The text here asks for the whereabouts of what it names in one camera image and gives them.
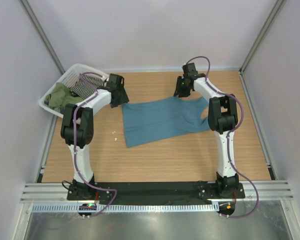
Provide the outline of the blue tank top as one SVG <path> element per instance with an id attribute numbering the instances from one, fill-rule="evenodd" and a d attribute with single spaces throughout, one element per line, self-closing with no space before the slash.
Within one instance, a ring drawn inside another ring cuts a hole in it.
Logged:
<path id="1" fill-rule="evenodd" d="M 202 118 L 208 102 L 199 97 L 177 97 L 122 106 L 123 132 L 128 148 L 181 135 L 208 131 L 208 119 Z"/>

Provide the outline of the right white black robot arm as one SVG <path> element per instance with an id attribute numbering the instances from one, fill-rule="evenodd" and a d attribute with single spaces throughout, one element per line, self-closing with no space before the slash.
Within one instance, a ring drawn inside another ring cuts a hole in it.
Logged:
<path id="1" fill-rule="evenodd" d="M 174 96 L 188 97 L 191 91 L 198 92 L 208 101 L 207 122 L 213 131 L 218 151 L 215 192 L 221 198 L 230 198 L 239 188 L 239 176 L 234 170 L 234 129 L 238 124 L 236 98 L 219 90 L 208 79 L 198 73 L 193 62 L 182 66 L 183 75 L 177 77 Z"/>

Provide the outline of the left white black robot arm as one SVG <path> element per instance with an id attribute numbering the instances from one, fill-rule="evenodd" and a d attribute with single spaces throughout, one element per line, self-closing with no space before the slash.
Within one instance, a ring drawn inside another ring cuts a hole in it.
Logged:
<path id="1" fill-rule="evenodd" d="M 94 116 L 103 107 L 129 102 L 121 75 L 103 76 L 95 72 L 79 74 L 72 91 L 83 101 L 65 106 L 60 135 L 71 152 L 74 176 L 69 184 L 68 200 L 92 200 L 98 188 L 90 161 L 90 143 L 94 137 Z"/>

